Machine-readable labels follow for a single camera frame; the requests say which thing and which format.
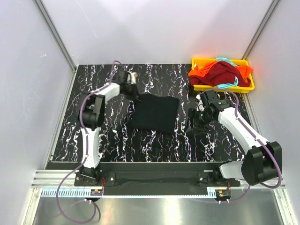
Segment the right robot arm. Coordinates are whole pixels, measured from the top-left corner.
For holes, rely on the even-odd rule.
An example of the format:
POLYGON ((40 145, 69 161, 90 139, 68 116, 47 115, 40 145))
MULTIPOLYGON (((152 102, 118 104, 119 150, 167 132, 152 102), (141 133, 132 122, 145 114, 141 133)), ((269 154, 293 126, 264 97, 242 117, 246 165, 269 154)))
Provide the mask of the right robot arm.
POLYGON ((244 180, 248 185, 263 185, 276 189, 282 182, 282 148, 278 142, 269 142, 261 136, 238 111, 236 102, 220 99, 215 89, 200 94, 197 108, 189 108, 185 132, 200 135, 208 125, 217 121, 237 140, 245 152, 242 161, 226 162, 213 173, 214 183, 223 186, 229 179, 244 180))

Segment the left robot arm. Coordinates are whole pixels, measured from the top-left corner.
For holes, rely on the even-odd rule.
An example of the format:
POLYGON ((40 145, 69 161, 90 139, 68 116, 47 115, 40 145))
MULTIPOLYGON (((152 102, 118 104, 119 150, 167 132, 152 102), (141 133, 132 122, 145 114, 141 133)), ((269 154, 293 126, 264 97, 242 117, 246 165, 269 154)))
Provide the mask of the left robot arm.
POLYGON ((95 186, 103 179, 98 156, 99 132, 105 119, 105 104, 119 95, 131 99, 138 97, 136 72, 120 71, 109 78, 102 87, 81 96, 78 120, 82 134, 82 160, 76 167, 76 179, 95 186))

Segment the black t shirt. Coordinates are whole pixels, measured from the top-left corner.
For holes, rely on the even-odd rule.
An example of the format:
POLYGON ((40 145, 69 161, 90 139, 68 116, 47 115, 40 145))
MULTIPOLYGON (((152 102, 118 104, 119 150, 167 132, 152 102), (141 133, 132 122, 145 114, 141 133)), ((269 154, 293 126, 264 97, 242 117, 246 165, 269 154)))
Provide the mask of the black t shirt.
POLYGON ((128 126, 133 129, 173 134, 179 108, 179 99, 142 94, 134 102, 134 111, 128 126))

